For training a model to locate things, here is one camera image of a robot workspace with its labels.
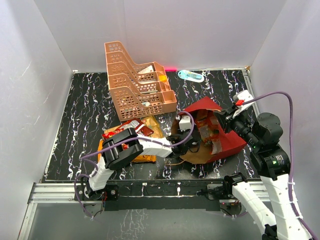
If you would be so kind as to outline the orange fruit candy bag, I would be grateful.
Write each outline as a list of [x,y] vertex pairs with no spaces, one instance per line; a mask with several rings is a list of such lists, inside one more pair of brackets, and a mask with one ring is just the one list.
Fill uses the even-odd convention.
[[210,154],[219,154],[222,151],[219,122],[213,111],[200,109],[196,114],[195,123],[204,145],[211,146]]

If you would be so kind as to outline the red brown paper bag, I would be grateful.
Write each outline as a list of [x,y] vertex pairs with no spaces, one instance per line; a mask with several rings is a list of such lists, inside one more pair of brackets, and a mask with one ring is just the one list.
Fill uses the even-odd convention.
[[239,153],[247,144],[234,131],[225,133],[214,112],[222,108],[208,96],[191,104],[185,111],[194,120],[195,133],[200,142],[180,158],[191,164],[208,164]]

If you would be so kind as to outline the orange honey dijon chips bag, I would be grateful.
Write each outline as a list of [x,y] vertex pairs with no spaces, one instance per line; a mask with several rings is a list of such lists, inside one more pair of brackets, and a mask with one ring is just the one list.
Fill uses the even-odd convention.
[[[104,139],[100,139],[99,144],[98,144],[98,151],[101,151],[103,149],[103,142]],[[123,149],[127,149],[128,148],[128,144],[123,143],[122,147]],[[99,153],[97,155],[97,161],[100,161],[102,154]],[[133,161],[131,161],[132,163],[155,163],[156,162],[156,156],[155,155],[138,155]]]

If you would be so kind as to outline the gold chips bag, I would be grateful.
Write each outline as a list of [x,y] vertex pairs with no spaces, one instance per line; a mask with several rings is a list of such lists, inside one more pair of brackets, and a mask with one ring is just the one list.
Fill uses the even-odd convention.
[[160,124],[153,115],[144,117],[141,119],[141,121],[145,124],[146,127],[153,131],[153,133],[149,135],[149,137],[158,139],[164,137]]

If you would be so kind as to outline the dark red Doritos bag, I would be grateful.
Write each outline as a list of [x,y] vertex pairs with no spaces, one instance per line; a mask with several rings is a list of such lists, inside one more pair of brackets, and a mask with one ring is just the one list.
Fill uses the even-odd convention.
[[140,134],[140,135],[143,135],[146,137],[149,137],[154,133],[154,131],[151,128],[149,128],[148,126],[146,126],[146,124],[144,122],[142,122],[140,119],[133,118],[133,119],[130,119],[130,120],[124,122],[123,124],[121,124],[119,126],[105,130],[104,133],[102,134],[102,138],[103,139],[111,138],[115,134],[118,134],[119,132],[122,132],[128,128],[134,128],[134,130],[137,134]]

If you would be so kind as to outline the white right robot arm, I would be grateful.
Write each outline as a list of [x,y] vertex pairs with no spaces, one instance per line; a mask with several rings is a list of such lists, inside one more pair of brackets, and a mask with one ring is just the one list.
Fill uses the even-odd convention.
[[263,240],[314,240],[315,236],[302,223],[302,217],[290,180],[291,162],[279,145],[283,134],[280,119],[272,113],[261,113],[250,124],[243,113],[234,116],[235,109],[216,111],[225,133],[234,131],[250,147],[250,159],[263,182],[272,209],[266,207],[242,173],[224,177],[223,194],[236,198],[258,226]]

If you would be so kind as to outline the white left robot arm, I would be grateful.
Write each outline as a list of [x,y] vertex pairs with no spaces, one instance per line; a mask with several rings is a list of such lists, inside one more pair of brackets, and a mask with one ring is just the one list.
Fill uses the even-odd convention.
[[178,158],[189,150],[200,147],[201,136],[197,128],[179,131],[168,137],[153,138],[138,134],[130,127],[106,139],[102,144],[99,162],[87,177],[83,192],[93,200],[103,195],[111,175],[138,156]]

